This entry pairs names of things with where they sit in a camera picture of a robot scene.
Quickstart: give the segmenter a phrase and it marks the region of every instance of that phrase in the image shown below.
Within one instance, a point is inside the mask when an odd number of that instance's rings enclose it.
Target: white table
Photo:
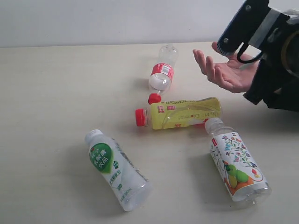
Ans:
[[[192,50],[225,61],[210,44],[175,45],[164,101],[219,98],[273,189],[263,204],[231,210],[203,129],[136,127],[161,45],[10,48],[0,49],[0,223],[298,224],[299,115],[208,82]],[[89,161],[84,136],[95,128],[154,184],[135,211],[123,212]]]

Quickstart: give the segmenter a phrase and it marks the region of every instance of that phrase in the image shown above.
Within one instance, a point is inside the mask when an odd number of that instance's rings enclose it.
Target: hand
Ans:
[[[212,43],[212,48],[219,53],[216,42]],[[246,92],[249,90],[258,67],[258,62],[241,70],[240,67],[243,64],[237,60],[236,53],[227,57],[228,62],[215,64],[212,57],[208,56],[205,59],[201,50],[193,50],[193,53],[201,72],[207,76],[210,82],[232,93]],[[241,58],[242,60],[249,60],[252,57],[243,54]]]

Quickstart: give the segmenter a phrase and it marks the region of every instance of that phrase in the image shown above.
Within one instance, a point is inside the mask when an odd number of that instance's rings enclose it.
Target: yellow bottle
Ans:
[[[207,119],[220,116],[217,98],[153,103],[135,112],[137,126],[151,126],[154,130],[204,124]]]

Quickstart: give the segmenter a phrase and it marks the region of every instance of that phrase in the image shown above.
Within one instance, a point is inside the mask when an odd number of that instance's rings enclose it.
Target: clear plastic bottle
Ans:
[[[200,125],[221,116],[217,98],[178,100],[152,103],[148,108],[135,111],[137,126],[150,126],[154,130]]]
[[[173,44],[168,44],[160,49],[158,61],[149,77],[149,89],[151,91],[149,104],[160,102],[161,95],[169,90],[177,58],[178,50]]]
[[[240,135],[219,118],[205,123],[209,148],[236,208],[263,202],[272,192]]]
[[[100,130],[85,136],[89,158],[102,173],[125,211],[143,204],[152,191],[152,184],[134,167],[119,144]]]

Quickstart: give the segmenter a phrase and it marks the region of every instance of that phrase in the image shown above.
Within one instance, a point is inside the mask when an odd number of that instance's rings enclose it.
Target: bottle label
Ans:
[[[157,74],[157,73],[163,73],[163,74],[167,75],[169,77],[169,79],[172,81],[174,70],[168,64],[159,63],[154,66],[151,76],[154,74]]]
[[[106,143],[99,143],[93,146],[89,153],[90,161],[103,174],[109,185],[114,189],[120,202],[127,198],[129,192],[134,190],[132,187],[135,175],[148,182],[136,169],[126,154],[121,150],[119,144],[112,139],[113,150]]]
[[[155,130],[204,124],[207,119],[221,115],[217,98],[153,103],[150,110],[152,128]]]
[[[233,201],[239,200],[234,195],[241,188],[267,182],[238,133],[217,135],[210,150]]]

